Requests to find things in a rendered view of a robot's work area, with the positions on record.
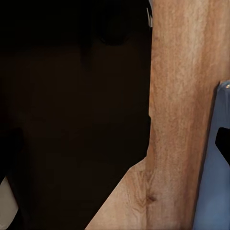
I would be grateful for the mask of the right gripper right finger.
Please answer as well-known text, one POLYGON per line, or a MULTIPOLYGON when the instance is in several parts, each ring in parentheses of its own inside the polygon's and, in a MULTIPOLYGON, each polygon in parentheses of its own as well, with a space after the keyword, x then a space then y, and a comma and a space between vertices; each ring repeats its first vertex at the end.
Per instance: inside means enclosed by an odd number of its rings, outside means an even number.
POLYGON ((230 165, 230 129, 219 128, 215 144, 230 165))

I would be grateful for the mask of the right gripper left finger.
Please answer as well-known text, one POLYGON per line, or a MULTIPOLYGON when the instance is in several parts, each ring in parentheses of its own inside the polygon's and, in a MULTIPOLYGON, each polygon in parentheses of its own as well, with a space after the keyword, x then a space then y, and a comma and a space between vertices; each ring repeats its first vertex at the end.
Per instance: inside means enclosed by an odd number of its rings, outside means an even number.
POLYGON ((19 127, 0 133, 0 184, 23 147, 24 138, 19 127))

